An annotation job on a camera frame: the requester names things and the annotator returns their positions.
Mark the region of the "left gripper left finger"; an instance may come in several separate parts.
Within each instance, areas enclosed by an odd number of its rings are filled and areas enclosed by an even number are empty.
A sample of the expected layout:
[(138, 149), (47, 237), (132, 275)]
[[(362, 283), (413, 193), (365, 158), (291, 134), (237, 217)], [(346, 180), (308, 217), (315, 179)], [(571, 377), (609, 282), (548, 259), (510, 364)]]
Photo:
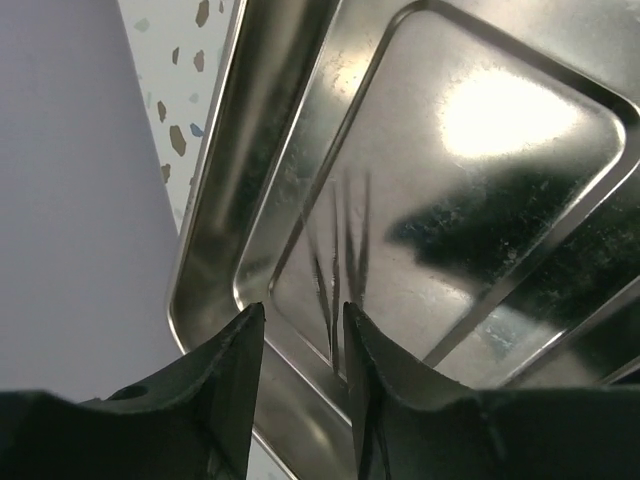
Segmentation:
[(4, 479), (244, 479), (264, 345), (254, 303), (106, 399), (1, 394)]

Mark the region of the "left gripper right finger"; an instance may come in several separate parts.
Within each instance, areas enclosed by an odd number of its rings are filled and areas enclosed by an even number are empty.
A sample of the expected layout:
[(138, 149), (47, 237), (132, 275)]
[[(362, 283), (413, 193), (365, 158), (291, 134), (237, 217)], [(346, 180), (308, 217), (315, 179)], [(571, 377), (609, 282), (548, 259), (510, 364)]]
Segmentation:
[(635, 479), (635, 386), (484, 389), (421, 363), (343, 307), (361, 479)]

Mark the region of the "stainless steel tray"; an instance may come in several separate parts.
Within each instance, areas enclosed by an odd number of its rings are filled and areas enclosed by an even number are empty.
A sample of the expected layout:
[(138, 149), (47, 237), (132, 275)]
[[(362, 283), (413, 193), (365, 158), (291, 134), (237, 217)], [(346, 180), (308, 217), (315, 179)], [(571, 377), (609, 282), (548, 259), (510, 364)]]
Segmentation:
[(168, 300), (180, 348), (267, 323), (254, 435), (290, 479), (356, 475), (301, 216), (342, 301), (470, 387), (639, 368), (635, 1), (238, 1)]

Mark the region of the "silver hemostat forceps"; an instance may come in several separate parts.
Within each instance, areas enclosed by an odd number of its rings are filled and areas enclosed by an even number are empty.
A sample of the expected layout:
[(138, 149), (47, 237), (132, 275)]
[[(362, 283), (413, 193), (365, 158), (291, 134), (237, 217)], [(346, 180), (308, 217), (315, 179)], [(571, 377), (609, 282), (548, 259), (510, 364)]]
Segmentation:
[(331, 246), (330, 269), (326, 273), (323, 269), (318, 229), (310, 211), (300, 220), (306, 237), (308, 254), (311, 265), (311, 276), (315, 297), (319, 305), (321, 318), (324, 323), (328, 346), (328, 361), (332, 373), (338, 377), (341, 374), (341, 346), (339, 326), (342, 309), (343, 274), (346, 272), (346, 247), (344, 246), (344, 233), (346, 228), (341, 221), (346, 219), (346, 214), (341, 210), (346, 207), (349, 181), (347, 175), (341, 179), (341, 188), (337, 182), (331, 183)]

